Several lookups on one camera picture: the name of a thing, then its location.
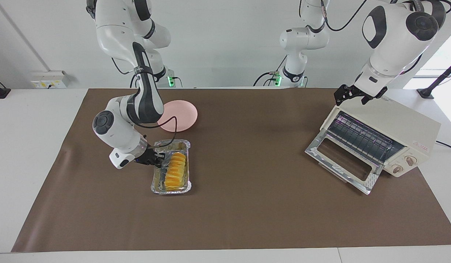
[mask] brown tablecloth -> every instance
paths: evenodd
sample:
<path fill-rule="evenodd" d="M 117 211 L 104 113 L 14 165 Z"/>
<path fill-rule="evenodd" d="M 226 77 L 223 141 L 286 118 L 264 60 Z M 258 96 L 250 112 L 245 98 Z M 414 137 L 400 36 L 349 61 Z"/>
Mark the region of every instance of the brown tablecloth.
<path fill-rule="evenodd" d="M 418 169 L 381 176 L 365 196 L 304 153 L 333 92 L 162 90 L 164 102 L 194 103 L 199 118 L 177 137 L 192 145 L 192 190 L 157 196 L 152 167 L 116 170 L 92 132 L 108 100 L 133 90 L 92 89 L 13 252 L 451 244 L 451 224 Z M 140 132 L 151 143 L 172 137 Z"/>

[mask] foil container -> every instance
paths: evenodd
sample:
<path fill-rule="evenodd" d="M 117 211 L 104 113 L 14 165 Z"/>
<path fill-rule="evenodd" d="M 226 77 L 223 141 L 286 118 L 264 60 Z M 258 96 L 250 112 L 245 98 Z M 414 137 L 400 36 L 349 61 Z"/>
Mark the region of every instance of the foil container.
<path fill-rule="evenodd" d="M 169 143 L 170 140 L 162 140 L 158 141 L 154 144 L 154 146 L 165 145 Z M 188 193 L 191 190 L 191 182 L 190 182 L 190 159 L 189 159 L 189 149 L 191 144 L 187 140 L 174 140 L 173 143 L 167 147 L 157 148 L 155 151 L 157 153 L 164 153 L 165 160 L 162 162 L 161 168 L 156 168 L 154 170 L 154 178 L 152 180 L 152 185 L 150 189 L 153 193 L 157 195 L 181 195 Z M 184 173 L 184 181 L 185 184 L 181 186 L 176 191 L 168 191 L 165 188 L 165 174 L 167 173 L 168 165 L 172 155 L 174 153 L 182 153 L 187 157 L 187 163 L 185 165 L 185 173 Z"/>

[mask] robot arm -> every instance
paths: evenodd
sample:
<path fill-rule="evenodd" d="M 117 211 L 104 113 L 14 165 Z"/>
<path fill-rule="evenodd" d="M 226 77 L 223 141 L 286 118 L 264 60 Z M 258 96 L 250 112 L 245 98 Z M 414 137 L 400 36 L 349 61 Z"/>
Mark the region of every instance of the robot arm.
<path fill-rule="evenodd" d="M 110 100 L 92 123 L 96 135 L 114 148 L 110 160 L 118 169 L 133 160 L 156 166 L 163 160 L 134 128 L 142 123 L 156 123 L 164 113 L 156 86 L 164 66 L 153 48 L 168 46 L 170 34 L 155 25 L 150 11 L 149 0 L 97 0 L 94 12 L 99 46 L 112 58 L 133 66 L 139 87 L 136 94 Z"/>
<path fill-rule="evenodd" d="M 374 53 L 354 85 L 342 85 L 334 94 L 337 105 L 357 96 L 366 104 L 381 98 L 387 85 L 429 47 L 444 23 L 439 1 L 379 5 L 367 16 L 362 33 Z"/>
<path fill-rule="evenodd" d="M 324 0 L 324 4 L 329 5 L 329 0 Z M 291 28 L 280 35 L 280 46 L 287 51 L 287 61 L 279 72 L 281 85 L 299 86 L 307 65 L 307 56 L 302 51 L 324 48 L 329 43 L 321 0 L 305 0 L 300 17 L 306 23 L 304 28 Z"/>

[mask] round pink plate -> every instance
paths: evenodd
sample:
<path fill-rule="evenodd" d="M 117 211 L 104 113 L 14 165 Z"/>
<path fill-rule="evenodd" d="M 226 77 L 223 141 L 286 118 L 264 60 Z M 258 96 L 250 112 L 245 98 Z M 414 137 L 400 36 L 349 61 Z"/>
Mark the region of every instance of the round pink plate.
<path fill-rule="evenodd" d="M 185 100 L 174 100 L 164 105 L 164 114 L 162 118 L 157 122 L 159 125 L 165 123 L 173 116 L 177 117 L 178 127 L 177 132 L 183 132 L 191 128 L 198 119 L 198 110 L 195 105 Z M 174 133 L 175 132 L 175 120 L 171 120 L 162 126 L 162 129 Z"/>

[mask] table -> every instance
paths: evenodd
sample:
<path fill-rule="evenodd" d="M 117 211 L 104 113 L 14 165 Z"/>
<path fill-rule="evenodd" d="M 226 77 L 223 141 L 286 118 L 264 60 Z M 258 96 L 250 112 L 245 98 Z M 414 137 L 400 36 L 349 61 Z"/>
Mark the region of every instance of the table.
<path fill-rule="evenodd" d="M 402 248 L 324 248 L 227 251 L 55 252 L 7 254 L 24 223 L 87 90 L 13 90 L 0 100 L 0 262 L 147 261 L 176 262 L 451 262 L 451 246 Z M 432 100 L 412 90 L 387 95 L 442 123 L 439 140 L 451 144 L 451 123 Z M 436 145 L 423 175 L 451 221 L 451 150 Z"/>

